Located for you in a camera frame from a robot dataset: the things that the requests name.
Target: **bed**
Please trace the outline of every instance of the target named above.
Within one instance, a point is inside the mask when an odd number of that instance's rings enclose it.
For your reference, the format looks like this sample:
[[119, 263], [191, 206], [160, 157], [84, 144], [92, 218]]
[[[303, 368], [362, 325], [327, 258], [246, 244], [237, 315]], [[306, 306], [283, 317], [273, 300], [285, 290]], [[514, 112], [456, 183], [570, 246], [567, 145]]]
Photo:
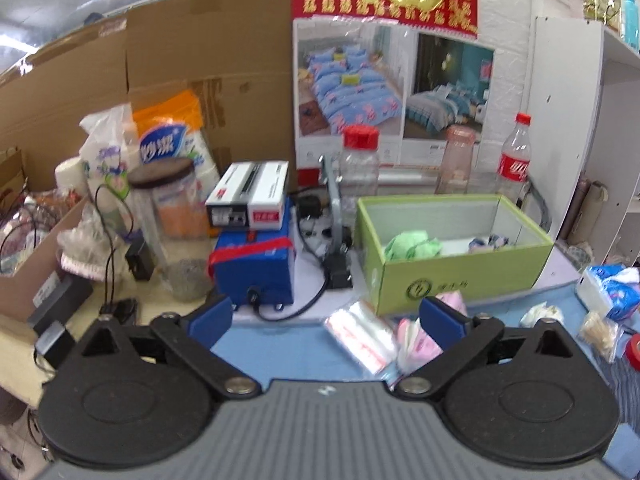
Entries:
[[407, 119], [420, 124], [427, 132], [437, 133], [449, 125], [473, 118], [481, 104], [476, 96], [461, 88], [437, 86], [433, 90], [409, 96], [406, 100]]
[[357, 45], [311, 54], [308, 70], [314, 80], [312, 92], [334, 136], [348, 124], [377, 126], [402, 113], [402, 103], [386, 78]]

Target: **plastic jar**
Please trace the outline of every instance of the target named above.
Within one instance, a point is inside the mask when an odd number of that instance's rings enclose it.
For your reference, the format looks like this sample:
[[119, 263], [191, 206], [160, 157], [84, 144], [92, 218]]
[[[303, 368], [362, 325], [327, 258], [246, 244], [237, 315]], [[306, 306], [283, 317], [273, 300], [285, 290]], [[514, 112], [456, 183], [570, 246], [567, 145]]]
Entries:
[[344, 147], [339, 161], [342, 224], [353, 228], [358, 199], [378, 192], [380, 131], [373, 126], [354, 124], [345, 126], [343, 133]]
[[447, 145], [442, 156], [436, 193], [466, 193], [474, 158], [476, 132], [457, 124], [447, 128]]
[[212, 288], [207, 276], [212, 243], [193, 161], [155, 160], [132, 170], [128, 179], [135, 214], [162, 281], [176, 300], [204, 297]]

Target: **blue box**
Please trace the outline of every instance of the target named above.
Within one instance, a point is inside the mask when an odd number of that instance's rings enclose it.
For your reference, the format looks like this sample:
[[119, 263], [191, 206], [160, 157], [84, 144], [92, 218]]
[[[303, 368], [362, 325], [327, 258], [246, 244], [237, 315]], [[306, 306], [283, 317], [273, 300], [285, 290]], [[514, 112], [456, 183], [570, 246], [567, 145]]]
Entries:
[[[218, 291], [228, 295], [236, 306], [248, 304], [252, 292], [258, 294], [260, 304], [293, 304], [296, 256], [289, 223], [290, 203], [287, 201], [279, 231], [220, 233], [211, 255], [211, 271]], [[265, 246], [278, 248], [263, 250]], [[247, 254], [255, 249], [258, 252]]]

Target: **bedding poster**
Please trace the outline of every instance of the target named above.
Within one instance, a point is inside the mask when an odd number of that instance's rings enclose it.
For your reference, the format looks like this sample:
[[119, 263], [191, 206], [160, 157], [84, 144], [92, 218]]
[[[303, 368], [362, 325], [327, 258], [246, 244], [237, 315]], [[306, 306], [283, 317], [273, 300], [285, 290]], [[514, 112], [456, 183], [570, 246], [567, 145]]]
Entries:
[[[348, 124], [380, 130], [387, 165], [439, 166], [454, 124], [475, 131], [479, 146], [493, 57], [482, 46], [383, 20], [295, 20], [298, 169], [318, 168], [321, 155], [337, 158]], [[314, 178], [301, 174], [300, 184]]]

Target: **white device box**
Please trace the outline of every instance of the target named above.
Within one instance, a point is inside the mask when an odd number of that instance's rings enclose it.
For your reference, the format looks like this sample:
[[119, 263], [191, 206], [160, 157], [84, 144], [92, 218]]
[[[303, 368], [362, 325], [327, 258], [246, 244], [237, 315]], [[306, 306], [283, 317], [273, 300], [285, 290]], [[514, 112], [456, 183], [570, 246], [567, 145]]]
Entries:
[[211, 227], [279, 230], [286, 202], [284, 160], [235, 162], [206, 201]]

